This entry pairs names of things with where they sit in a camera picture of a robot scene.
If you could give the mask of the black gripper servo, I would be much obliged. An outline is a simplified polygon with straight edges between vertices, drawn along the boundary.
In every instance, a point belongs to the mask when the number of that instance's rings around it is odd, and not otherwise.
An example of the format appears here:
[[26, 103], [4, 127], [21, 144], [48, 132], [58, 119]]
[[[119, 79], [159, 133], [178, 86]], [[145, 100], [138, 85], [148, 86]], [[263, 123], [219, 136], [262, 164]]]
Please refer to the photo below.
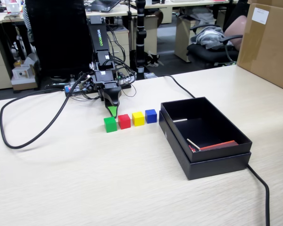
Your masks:
[[94, 90], [101, 89], [105, 107], [108, 109], [110, 115], [116, 118], [119, 98], [121, 96], [121, 88], [116, 81], [116, 70], [94, 71], [92, 84]]

